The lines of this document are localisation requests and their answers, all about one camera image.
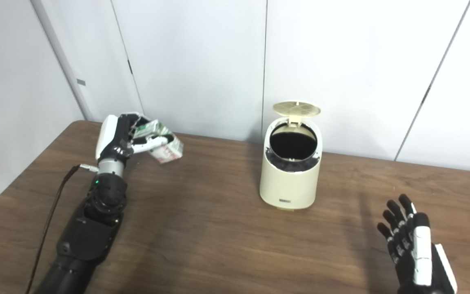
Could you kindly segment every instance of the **white wall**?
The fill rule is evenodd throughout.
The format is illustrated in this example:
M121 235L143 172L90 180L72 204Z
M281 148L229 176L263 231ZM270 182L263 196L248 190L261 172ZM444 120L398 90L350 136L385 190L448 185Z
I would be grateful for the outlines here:
M266 0L114 0L146 114L171 130L261 136Z
M0 0L0 193L82 119L28 0Z
M398 160L470 170L470 8Z
M269 0L264 127L305 100L324 150L393 160L467 0Z
M142 112L109 0L31 0L88 119ZM86 85L77 84L84 80Z

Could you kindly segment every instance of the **robot finger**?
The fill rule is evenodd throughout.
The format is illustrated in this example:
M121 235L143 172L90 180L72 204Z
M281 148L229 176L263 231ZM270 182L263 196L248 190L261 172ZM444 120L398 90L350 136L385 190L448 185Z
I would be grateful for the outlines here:
M403 249L401 245L401 239L400 239L400 234L399 234L400 229L398 228L397 220L395 219L395 216L389 210L384 210L384 213L382 215L384 216L384 219L386 219L386 221L388 221L389 225L391 226L391 231L393 232L392 243L397 249L398 255L402 256L403 253L405 252L405 249Z
M412 232L415 230L415 225L414 225L415 220L413 218L407 219L405 223L405 231L407 236L409 237L410 241L412 242Z
M409 250L412 246L412 242L409 238L409 235L407 234L406 226L403 225L400 227L400 232L398 233L398 236L400 238L401 245L404 247L404 249Z
M413 282L420 286L431 286L432 284L432 251L431 251L431 228L429 218L426 214L414 215L413 231L413 258L415 271Z
M388 224L391 226L391 231L393 231L393 234L399 232L397 219L389 210L384 210L382 216L384 216L384 219L386 219Z
M401 194L399 196L399 201L400 201L400 204L405 209L406 217L408 219L412 218L413 214L416 213L416 208L415 208L415 205L412 203L412 201L409 199L409 197L407 197L407 195L405 194Z
M400 255L394 244L393 233L383 222L378 223L377 229L384 236L384 238L386 238L386 241L388 242L388 252L391 260L394 262L394 264L397 264L400 259Z
M395 201L390 200L388 201L388 208L393 212L393 215L398 222L398 227L403 226L405 224L405 216L403 216L403 212L401 212L399 205Z
M393 233L383 222L379 222L377 225L378 231L386 238L386 241L391 242L393 240Z

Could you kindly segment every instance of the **white robotic hand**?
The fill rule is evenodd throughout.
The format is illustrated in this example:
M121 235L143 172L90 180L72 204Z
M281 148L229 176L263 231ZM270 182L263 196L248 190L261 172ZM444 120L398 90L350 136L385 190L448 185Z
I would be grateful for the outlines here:
M407 195L399 201L405 214L393 200L384 218L390 228L377 228L388 242L400 283L398 294L455 294L457 283L442 245L431 242L431 228L426 214L417 213Z
M134 132L136 129L146 123L151 122L151 119L147 118L144 115L139 114L138 112L127 112L121 114L121 117L127 116L130 118L130 121L133 122L129 126L129 140L127 142L115 142L114 151L117 153L124 154L125 157L130 158L134 153L140 153L149 151L151 149L156 149L158 147L167 145L171 142L174 136L144 136L141 138L134 138ZM99 133L99 139L97 140L97 147L95 149L95 158L99 160L101 158L103 151L108 145L117 138L115 133L120 129L118 128L119 118L115 115L108 115L103 121L101 132Z

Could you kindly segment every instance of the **robotic glove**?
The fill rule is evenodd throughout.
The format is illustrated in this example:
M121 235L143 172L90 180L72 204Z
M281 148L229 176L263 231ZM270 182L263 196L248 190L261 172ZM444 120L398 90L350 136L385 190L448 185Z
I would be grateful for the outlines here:
M456 294L457 282L442 245L431 242L431 228L426 214L416 212L414 204L402 194L400 204L393 200L383 216L390 225L379 223L377 229L388 242L388 252L395 263L400 288L398 294Z

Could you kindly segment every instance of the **cable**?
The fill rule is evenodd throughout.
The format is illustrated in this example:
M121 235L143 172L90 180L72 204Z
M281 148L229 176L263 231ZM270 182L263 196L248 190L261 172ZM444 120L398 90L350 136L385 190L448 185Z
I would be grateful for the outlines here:
M71 168L71 170L67 173L67 175L65 175L63 182L61 182L58 192L55 194L54 203L52 203L52 207L50 208L50 212L48 213L48 216L47 216L47 221L44 224L43 233L41 235L41 241L39 242L39 247L38 247L37 253L35 254L34 266L32 268L32 273L30 274L30 279L28 280L28 286L25 291L25 294L29 294L30 288L32 288L32 282L34 280L35 270L37 270L37 267L39 264L39 257L41 257L41 250L43 250L44 240L47 237L48 228L50 227L50 221L52 220L52 216L54 216L55 207L58 205L59 198L61 196L61 191L63 191L65 184L72 177L72 175L79 169L79 167L80 167L80 164L74 165Z

